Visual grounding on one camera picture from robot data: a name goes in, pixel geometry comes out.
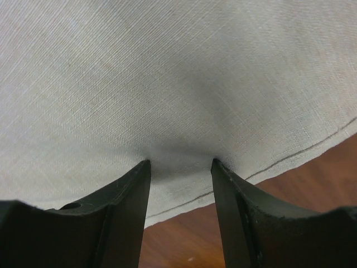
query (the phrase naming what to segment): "cloth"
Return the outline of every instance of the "cloth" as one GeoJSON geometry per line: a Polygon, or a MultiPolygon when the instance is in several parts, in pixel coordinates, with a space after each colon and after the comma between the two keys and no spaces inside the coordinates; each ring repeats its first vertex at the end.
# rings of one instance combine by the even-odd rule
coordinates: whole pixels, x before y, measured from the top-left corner
{"type": "Polygon", "coordinates": [[[146,226],[357,132],[357,2],[0,1],[0,197],[60,208],[152,161],[146,226]]]}

